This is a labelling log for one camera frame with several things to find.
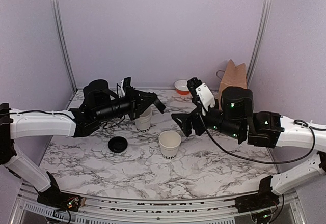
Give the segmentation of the right aluminium frame post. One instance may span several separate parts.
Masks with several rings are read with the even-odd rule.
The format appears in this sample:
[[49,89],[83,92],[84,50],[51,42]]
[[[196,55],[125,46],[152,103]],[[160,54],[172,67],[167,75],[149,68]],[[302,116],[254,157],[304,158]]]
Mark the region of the right aluminium frame post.
[[273,0],[263,0],[261,17],[260,17],[260,21],[259,21],[259,25],[258,25],[258,32],[257,32],[257,36],[255,39],[249,66],[247,69],[247,86],[248,87],[250,86],[250,84],[252,82],[254,72],[255,72],[255,69],[258,64],[260,50],[261,50],[264,34],[266,32],[268,20],[269,20],[269,16],[270,16],[272,1]]

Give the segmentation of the left aluminium frame post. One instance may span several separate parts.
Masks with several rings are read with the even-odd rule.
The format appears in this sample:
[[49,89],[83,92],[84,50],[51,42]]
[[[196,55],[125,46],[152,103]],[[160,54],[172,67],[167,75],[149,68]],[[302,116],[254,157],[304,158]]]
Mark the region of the left aluminium frame post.
[[77,92],[77,84],[76,84],[75,77],[73,74],[72,65],[70,62],[70,57],[69,57],[67,44],[66,44],[66,40],[65,40],[59,0],[51,0],[51,4],[52,4],[52,8],[53,8],[55,24],[56,24],[56,29],[57,29],[57,33],[58,33],[59,45],[60,45],[60,49],[61,49],[61,52],[63,55],[64,65],[65,65],[66,72],[68,75],[68,80],[69,80],[70,86],[72,88],[72,91],[74,93],[76,93]]

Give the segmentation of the orange white bowl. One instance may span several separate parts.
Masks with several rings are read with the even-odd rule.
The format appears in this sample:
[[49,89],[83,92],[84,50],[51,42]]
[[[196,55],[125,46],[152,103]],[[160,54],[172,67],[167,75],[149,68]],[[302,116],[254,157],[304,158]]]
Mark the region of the orange white bowl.
[[188,95],[190,93],[186,80],[178,80],[174,83],[175,90],[180,95]]

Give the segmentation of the aluminium frame post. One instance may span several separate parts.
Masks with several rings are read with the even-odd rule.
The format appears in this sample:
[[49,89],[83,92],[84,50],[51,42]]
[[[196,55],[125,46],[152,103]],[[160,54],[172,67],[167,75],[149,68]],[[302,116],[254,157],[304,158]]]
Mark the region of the aluminium frame post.
[[268,20],[269,20],[269,16],[270,16],[272,1],[273,0],[263,0],[261,17],[260,17],[260,21],[259,21],[259,25],[258,25],[258,32],[257,32],[257,36],[255,39],[249,66],[247,69],[247,86],[248,87],[250,86],[250,84],[252,82],[254,72],[255,72],[255,69],[258,64],[260,50],[261,50],[264,34],[266,32]]
[[66,72],[68,75],[68,80],[69,80],[70,86],[72,88],[72,91],[74,93],[76,93],[77,92],[77,84],[76,84],[75,77],[73,74],[72,65],[70,62],[70,57],[69,57],[67,44],[66,44],[66,40],[65,40],[59,0],[51,0],[51,4],[52,4],[52,8],[53,8],[55,24],[56,24],[56,29],[57,29],[57,33],[58,33],[59,45],[60,45],[60,49],[61,49],[61,52],[63,55],[64,65],[65,65]]

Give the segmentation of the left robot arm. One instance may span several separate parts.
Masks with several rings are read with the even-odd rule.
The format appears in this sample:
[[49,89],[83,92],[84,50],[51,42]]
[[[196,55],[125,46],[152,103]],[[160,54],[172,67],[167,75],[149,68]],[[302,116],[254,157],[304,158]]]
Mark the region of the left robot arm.
[[166,109],[156,93],[132,87],[130,77],[124,78],[119,88],[114,92],[106,80],[94,80],[83,88],[84,100],[79,108],[62,111],[18,110],[2,103],[1,165],[29,182],[39,202],[69,209],[78,206],[80,196],[63,193],[54,176],[40,169],[14,141],[44,136],[88,137],[112,119],[128,115],[133,121],[151,105],[161,113]]

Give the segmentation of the stack of white paper cups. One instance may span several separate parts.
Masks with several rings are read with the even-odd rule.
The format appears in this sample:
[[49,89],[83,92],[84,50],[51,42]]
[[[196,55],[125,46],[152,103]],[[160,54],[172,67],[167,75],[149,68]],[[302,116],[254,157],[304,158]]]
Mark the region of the stack of white paper cups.
[[147,108],[140,116],[135,119],[135,126],[138,132],[148,132],[151,126],[152,109]]

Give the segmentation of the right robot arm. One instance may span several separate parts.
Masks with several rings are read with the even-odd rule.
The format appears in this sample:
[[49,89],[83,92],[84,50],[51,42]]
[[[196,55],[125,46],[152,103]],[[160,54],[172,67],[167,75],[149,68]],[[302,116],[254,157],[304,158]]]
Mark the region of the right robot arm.
[[221,95],[221,109],[215,106],[210,89],[201,84],[192,91],[196,108],[189,114],[172,114],[185,136],[201,136],[209,129],[255,147],[298,147],[308,149],[303,163],[283,173],[260,180],[258,192],[235,199],[239,213],[278,204],[279,197],[317,175],[325,174],[325,126],[291,119],[278,113],[253,111],[253,93],[241,87],[227,87]]

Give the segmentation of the white paper cup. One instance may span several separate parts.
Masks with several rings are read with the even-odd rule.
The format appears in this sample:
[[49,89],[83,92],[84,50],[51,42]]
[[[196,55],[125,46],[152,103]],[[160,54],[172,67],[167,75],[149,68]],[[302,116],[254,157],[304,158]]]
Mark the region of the white paper cup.
[[165,159],[175,158],[182,142],[181,136],[175,131],[164,131],[159,135],[158,142],[161,154]]

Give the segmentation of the brown paper bag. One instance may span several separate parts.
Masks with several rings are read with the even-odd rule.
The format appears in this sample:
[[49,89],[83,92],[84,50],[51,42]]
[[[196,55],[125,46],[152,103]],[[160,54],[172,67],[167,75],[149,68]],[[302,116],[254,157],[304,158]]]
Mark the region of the brown paper bag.
[[235,86],[246,89],[246,64],[236,65],[233,60],[229,60],[218,90],[218,99],[221,99],[222,91],[227,87]]

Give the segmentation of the front aluminium rail base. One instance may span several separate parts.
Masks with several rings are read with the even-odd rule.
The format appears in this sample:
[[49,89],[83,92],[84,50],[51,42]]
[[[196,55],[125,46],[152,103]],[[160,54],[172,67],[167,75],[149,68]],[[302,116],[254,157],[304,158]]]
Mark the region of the front aluminium rail base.
[[307,223],[294,190],[261,210],[239,213],[233,194],[217,198],[145,200],[80,194],[78,211],[59,211],[37,202],[34,188],[23,182],[9,223]]

